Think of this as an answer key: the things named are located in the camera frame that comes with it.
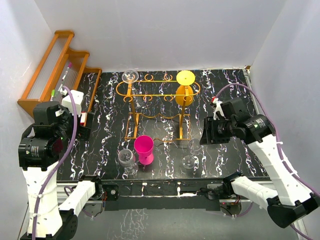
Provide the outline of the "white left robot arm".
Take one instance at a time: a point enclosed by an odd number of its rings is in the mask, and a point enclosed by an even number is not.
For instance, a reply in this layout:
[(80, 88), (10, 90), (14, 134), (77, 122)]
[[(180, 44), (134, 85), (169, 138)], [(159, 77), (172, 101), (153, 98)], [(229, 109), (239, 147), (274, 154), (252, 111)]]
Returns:
[(58, 203), (57, 169), (66, 159), (78, 125), (68, 108), (57, 101), (39, 103), (34, 123), (21, 136), (19, 166), (27, 185), (29, 223), (22, 240), (71, 240), (87, 201), (99, 199), (103, 187), (97, 176), (83, 176), (67, 199)]

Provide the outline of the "tall clear wine glass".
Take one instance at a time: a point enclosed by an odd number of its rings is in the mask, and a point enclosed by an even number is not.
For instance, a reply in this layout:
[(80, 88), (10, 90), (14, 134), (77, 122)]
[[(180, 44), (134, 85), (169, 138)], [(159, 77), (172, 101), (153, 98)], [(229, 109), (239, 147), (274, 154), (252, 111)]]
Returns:
[(123, 82), (131, 84), (131, 93), (134, 95), (133, 100), (135, 107), (137, 109), (140, 109), (143, 105), (143, 100), (141, 96), (138, 96), (140, 95), (140, 92), (135, 88), (134, 85), (134, 83), (139, 80), (138, 72), (135, 70), (127, 70), (122, 74), (121, 78)]

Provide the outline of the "yellow plastic wine glass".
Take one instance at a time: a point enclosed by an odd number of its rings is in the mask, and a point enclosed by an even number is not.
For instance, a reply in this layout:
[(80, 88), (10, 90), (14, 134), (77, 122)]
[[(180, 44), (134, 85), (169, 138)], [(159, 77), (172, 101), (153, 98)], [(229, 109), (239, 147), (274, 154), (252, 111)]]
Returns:
[[(180, 84), (175, 93), (175, 100), (178, 105), (183, 106), (184, 99), (185, 106), (189, 106), (192, 104), (194, 100), (194, 97), (192, 95), (194, 94), (194, 92), (191, 85), (195, 82), (195, 80), (195, 74), (190, 70), (182, 70), (176, 75), (176, 81)], [(190, 97), (184, 98), (184, 96), (186, 95), (186, 91), (190, 95)]]

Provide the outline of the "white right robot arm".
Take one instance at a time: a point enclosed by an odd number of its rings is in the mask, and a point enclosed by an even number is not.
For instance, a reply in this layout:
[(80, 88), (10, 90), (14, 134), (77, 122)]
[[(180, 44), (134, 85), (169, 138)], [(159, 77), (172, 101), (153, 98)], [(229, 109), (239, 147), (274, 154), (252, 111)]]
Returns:
[(258, 204), (273, 222), (286, 228), (320, 206), (320, 198), (288, 170), (288, 161), (278, 153), (276, 131), (262, 114), (251, 116), (240, 98), (214, 99), (213, 116), (204, 119), (200, 145), (226, 144), (232, 137), (242, 140), (254, 152), (266, 170), (275, 189), (250, 180), (237, 171), (225, 178), (220, 189), (233, 199), (237, 195)]

